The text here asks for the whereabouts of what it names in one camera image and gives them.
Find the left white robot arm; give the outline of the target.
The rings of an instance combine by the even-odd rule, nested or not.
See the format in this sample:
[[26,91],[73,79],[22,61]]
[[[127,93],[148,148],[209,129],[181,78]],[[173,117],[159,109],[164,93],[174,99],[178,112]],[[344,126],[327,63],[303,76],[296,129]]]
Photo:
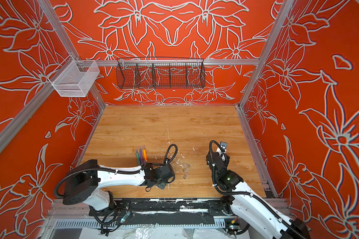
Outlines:
[[143,163],[129,168],[99,165],[96,159],[69,171],[54,189],[56,198],[64,205],[84,203],[96,211],[115,207],[113,193],[104,190],[113,186],[143,186],[164,189],[175,180],[175,171],[169,163]]

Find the green marker pen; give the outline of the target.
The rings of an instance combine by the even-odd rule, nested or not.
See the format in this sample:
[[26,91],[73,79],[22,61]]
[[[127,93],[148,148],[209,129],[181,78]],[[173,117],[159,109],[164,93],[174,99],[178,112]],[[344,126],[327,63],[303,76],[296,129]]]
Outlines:
[[140,154],[139,154],[139,150],[137,148],[135,149],[135,154],[136,154],[138,165],[141,165]]

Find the orange marker pen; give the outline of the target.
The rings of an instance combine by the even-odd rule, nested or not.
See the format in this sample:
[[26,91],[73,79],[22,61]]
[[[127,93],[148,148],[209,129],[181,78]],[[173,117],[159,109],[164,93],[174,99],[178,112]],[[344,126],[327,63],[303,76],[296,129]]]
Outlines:
[[144,162],[148,162],[148,160],[147,160],[147,152],[146,152],[145,145],[142,145],[142,153],[143,153]]

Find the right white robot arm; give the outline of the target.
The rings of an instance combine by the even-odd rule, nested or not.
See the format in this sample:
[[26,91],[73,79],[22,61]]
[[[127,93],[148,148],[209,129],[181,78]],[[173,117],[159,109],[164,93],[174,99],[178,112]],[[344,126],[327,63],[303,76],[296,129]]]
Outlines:
[[309,239],[307,226],[275,209],[234,171],[227,169],[229,156],[212,150],[206,156],[213,187],[223,196],[230,211],[265,239]]

